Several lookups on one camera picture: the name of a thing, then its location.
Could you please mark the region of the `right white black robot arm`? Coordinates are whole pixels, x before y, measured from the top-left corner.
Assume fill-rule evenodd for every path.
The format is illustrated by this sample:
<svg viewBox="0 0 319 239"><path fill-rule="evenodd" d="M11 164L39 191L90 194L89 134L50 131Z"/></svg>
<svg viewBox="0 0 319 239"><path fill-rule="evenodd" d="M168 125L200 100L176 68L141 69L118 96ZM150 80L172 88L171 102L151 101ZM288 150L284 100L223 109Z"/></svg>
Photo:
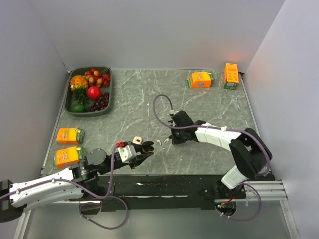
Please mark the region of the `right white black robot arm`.
<svg viewBox="0 0 319 239"><path fill-rule="evenodd" d="M221 198L231 197L239 184L254 180L270 170L272 154L252 128L219 128L202 120L194 122L185 111L180 111L171 116L170 129L174 145L196 141L231 152L235 165L217 181L217 191Z"/></svg>

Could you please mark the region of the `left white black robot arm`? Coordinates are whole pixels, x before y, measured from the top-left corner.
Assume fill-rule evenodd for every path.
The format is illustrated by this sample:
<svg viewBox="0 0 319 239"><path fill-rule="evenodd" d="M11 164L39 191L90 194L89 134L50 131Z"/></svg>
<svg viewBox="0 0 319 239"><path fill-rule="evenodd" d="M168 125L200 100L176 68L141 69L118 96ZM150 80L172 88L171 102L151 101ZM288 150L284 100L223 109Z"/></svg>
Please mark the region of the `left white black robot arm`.
<svg viewBox="0 0 319 239"><path fill-rule="evenodd" d="M111 155L95 148L78 163L46 177L23 183L3 180L0 221L13 221L35 207L57 201L81 198L103 201L112 197L114 170L125 166L135 169L153 155L153 145L152 141L119 142Z"/></svg>

